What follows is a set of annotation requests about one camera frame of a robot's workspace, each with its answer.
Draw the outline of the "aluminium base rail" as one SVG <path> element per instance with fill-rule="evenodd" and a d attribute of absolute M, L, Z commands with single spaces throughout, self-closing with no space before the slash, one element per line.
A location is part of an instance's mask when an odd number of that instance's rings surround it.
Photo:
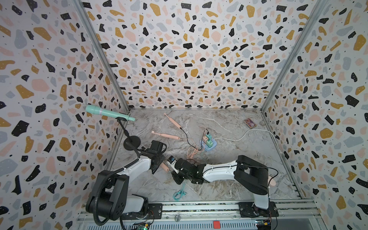
<path fill-rule="evenodd" d="M 126 230 L 325 230 L 310 199 L 272 200 L 257 216 L 250 201 L 158 202 L 143 219 L 126 214 Z"/>

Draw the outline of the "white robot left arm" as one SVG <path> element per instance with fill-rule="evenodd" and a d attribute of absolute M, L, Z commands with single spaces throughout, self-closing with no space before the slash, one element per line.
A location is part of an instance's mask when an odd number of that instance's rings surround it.
<path fill-rule="evenodd" d="M 143 219 L 149 214 L 148 198 L 141 195 L 129 195 L 129 182 L 142 173 L 155 173 L 165 159 L 167 145 L 153 140 L 150 148 L 137 149 L 132 143 L 127 146 L 137 158 L 115 171 L 103 170 L 89 195 L 86 211 L 93 214 L 95 224 L 102 226 L 109 220 L 122 219 L 131 215 Z"/>

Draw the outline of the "pink toothbrush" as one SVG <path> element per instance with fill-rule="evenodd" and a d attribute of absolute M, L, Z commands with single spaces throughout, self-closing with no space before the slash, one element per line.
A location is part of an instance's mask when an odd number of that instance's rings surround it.
<path fill-rule="evenodd" d="M 160 164 L 160 167 L 161 167 L 161 168 L 163 168 L 163 170 L 164 170 L 165 172 L 169 172 L 169 171 L 170 171 L 170 168 L 169 168 L 166 164 L 164 164 L 164 163 L 161 163 L 161 164 Z"/>
<path fill-rule="evenodd" d="M 181 125 L 179 125 L 174 119 L 172 119 L 171 117 L 169 117 L 166 113 L 164 113 L 164 115 L 169 119 L 169 121 L 174 124 L 178 129 L 182 129 Z"/>
<path fill-rule="evenodd" d="M 168 138 L 168 139 L 173 139 L 173 140 L 180 140 L 181 139 L 180 137 L 175 136 L 175 135 L 164 134 L 164 133 L 157 133 L 155 131 L 152 131 L 151 133 L 154 134 L 154 135 L 157 135 L 157 136 Z"/>

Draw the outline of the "pink round cap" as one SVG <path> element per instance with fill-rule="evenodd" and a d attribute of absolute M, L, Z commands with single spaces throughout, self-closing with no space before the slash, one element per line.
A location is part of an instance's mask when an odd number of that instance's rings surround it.
<path fill-rule="evenodd" d="M 275 187 L 277 185 L 276 181 L 274 178 L 272 178 L 271 176 L 268 177 L 268 186 L 269 187 Z"/>

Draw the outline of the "small colourful card box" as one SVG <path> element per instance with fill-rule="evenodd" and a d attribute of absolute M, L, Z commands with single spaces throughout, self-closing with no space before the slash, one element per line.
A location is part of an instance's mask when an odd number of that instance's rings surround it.
<path fill-rule="evenodd" d="M 245 119 L 244 122 L 249 127 L 249 129 L 253 129 L 257 126 L 257 124 L 253 122 L 253 120 L 251 120 L 250 118 Z"/>

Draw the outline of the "black microphone stand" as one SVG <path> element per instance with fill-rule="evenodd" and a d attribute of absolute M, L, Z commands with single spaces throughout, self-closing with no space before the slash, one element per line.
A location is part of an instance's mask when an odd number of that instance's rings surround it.
<path fill-rule="evenodd" d="M 126 139 L 124 140 L 123 146 L 126 150 L 137 150 L 138 147 L 141 144 L 141 139 L 138 136 L 130 136 L 129 132 L 124 127 L 124 122 L 127 120 L 123 117 L 117 117 L 116 120 L 121 125 L 123 129 L 123 133 L 126 136 Z"/>

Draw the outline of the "black corrugated conduit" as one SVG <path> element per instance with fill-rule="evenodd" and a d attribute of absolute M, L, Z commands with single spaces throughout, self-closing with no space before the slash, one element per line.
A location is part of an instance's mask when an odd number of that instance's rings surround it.
<path fill-rule="evenodd" d="M 140 160 L 138 150 L 137 159 L 125 167 L 115 171 L 102 171 L 96 181 L 96 188 L 91 193 L 91 201 L 87 210 L 91 210 L 95 224 L 102 226 L 109 220 L 120 218 L 126 207 L 129 176 L 122 172 L 137 164 Z"/>

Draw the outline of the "green plug adapter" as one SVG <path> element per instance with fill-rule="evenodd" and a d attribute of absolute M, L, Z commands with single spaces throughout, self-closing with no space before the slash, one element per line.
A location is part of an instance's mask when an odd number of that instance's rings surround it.
<path fill-rule="evenodd" d="M 212 148 L 213 147 L 213 141 L 212 140 L 207 140 L 206 145 L 208 148 Z"/>

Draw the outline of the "light blue power strip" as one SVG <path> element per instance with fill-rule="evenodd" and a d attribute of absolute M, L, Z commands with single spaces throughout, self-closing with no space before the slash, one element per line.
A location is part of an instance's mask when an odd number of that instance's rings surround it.
<path fill-rule="evenodd" d="M 208 147 L 207 144 L 204 143 L 203 141 L 201 143 L 205 151 L 211 151 L 217 146 L 217 142 L 215 140 L 212 141 L 213 145 L 211 147 Z"/>

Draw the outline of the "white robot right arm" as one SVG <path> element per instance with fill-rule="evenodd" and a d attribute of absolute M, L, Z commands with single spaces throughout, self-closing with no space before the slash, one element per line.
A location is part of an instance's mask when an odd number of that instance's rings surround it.
<path fill-rule="evenodd" d="M 219 180 L 234 180 L 253 193 L 255 206 L 259 209 L 269 208 L 268 199 L 268 167 L 244 155 L 237 160 L 223 164 L 196 165 L 182 158 L 173 156 L 167 160 L 173 169 L 174 181 L 180 185 L 189 180 L 195 185 L 211 183 Z"/>

